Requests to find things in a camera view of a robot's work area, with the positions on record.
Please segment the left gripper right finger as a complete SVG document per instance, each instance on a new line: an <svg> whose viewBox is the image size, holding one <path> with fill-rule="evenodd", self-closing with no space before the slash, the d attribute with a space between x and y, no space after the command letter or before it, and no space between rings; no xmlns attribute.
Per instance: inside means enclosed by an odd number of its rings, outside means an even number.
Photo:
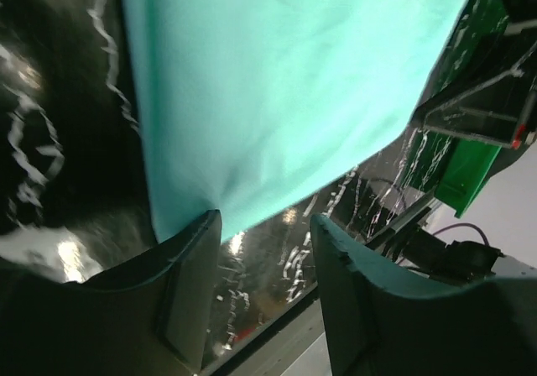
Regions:
<svg viewBox="0 0 537 376"><path fill-rule="evenodd" d="M476 296L389 262L325 216L310 228L333 374L494 374Z"/></svg>

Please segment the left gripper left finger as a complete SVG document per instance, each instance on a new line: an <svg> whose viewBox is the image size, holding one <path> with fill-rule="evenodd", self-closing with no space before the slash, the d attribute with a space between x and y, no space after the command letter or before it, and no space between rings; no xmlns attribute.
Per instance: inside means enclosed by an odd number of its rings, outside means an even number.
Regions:
<svg viewBox="0 0 537 376"><path fill-rule="evenodd" d="M84 283L99 375L201 370L221 245L210 210L172 238Z"/></svg>

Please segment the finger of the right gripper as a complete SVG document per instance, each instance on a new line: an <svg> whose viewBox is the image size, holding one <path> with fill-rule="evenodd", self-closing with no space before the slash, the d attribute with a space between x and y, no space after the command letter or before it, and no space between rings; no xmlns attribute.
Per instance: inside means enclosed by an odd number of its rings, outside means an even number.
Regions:
<svg viewBox="0 0 537 376"><path fill-rule="evenodd" d="M413 124L517 149L536 140L536 29L484 36L461 73L421 103Z"/></svg>

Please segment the turquoise t shirt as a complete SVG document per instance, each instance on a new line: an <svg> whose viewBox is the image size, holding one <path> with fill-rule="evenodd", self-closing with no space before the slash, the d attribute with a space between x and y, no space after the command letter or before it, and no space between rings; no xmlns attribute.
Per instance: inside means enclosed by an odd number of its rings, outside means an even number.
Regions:
<svg viewBox="0 0 537 376"><path fill-rule="evenodd" d="M467 0L123 0L156 238L222 237L407 127Z"/></svg>

